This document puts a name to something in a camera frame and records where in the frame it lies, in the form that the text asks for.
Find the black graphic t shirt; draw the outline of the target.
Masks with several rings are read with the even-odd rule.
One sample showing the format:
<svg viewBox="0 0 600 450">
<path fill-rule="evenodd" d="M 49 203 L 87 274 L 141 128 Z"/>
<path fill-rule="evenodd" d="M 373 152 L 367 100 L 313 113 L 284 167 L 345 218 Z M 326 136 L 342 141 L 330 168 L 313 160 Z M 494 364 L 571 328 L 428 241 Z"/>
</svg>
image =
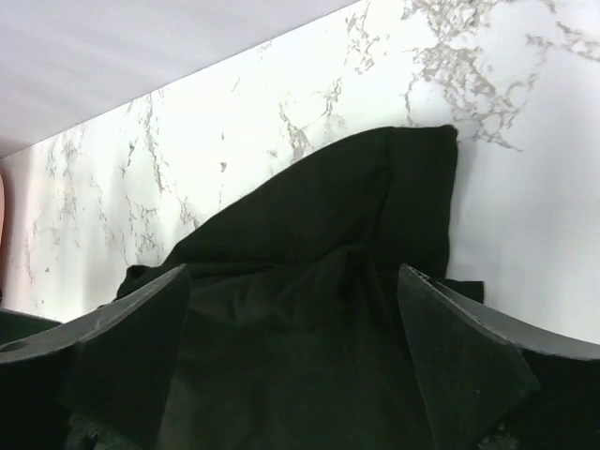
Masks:
<svg viewBox="0 0 600 450">
<path fill-rule="evenodd" d="M 181 265 L 187 320 L 160 449 L 430 449 L 398 270 L 444 279 L 458 132 L 327 145 L 206 221 L 117 296 Z"/>
</svg>

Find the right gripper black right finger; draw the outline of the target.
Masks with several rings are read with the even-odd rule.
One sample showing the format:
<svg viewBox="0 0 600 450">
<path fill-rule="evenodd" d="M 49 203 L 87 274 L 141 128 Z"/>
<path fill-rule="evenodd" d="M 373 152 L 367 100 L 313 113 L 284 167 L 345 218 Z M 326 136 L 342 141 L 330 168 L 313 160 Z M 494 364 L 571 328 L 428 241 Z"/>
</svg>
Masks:
<svg viewBox="0 0 600 450">
<path fill-rule="evenodd" d="M 599 347 L 404 265 L 397 298 L 438 449 L 596 449 Z"/>
</svg>

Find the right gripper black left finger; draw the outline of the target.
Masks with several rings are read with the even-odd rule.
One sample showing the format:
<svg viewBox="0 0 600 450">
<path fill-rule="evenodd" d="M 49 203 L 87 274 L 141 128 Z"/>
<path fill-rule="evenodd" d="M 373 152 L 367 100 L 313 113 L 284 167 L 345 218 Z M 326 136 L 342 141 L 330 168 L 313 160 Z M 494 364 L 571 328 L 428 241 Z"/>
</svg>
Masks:
<svg viewBox="0 0 600 450">
<path fill-rule="evenodd" d="M 188 287 L 179 265 L 70 322 L 2 309 L 2 448 L 155 448 Z"/>
</svg>

